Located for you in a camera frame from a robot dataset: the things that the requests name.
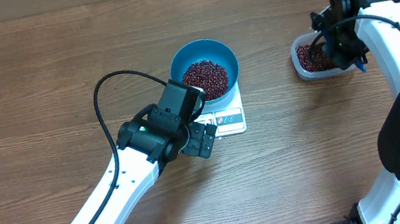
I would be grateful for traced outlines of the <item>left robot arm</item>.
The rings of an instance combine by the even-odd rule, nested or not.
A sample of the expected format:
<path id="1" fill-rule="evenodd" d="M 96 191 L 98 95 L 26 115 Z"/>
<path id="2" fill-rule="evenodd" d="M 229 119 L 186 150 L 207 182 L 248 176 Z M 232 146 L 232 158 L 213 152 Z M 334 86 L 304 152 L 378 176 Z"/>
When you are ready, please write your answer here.
<path id="1" fill-rule="evenodd" d="M 168 80 L 160 101 L 124 122 L 112 159 L 71 224 L 124 224 L 166 164 L 180 154 L 208 158 L 217 128 L 196 121 L 202 89 Z"/>

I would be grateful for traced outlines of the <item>blue plastic measuring scoop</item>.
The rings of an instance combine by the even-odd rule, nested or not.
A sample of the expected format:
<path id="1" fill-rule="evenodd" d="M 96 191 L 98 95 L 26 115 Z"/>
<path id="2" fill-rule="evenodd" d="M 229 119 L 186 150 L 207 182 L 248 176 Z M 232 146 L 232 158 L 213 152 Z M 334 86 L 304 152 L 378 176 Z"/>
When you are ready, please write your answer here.
<path id="1" fill-rule="evenodd" d="M 366 72 L 366 68 L 364 67 L 364 63 L 361 60 L 357 60 L 357 62 L 354 62 L 354 65 L 356 68 L 358 68 L 362 72 Z"/>

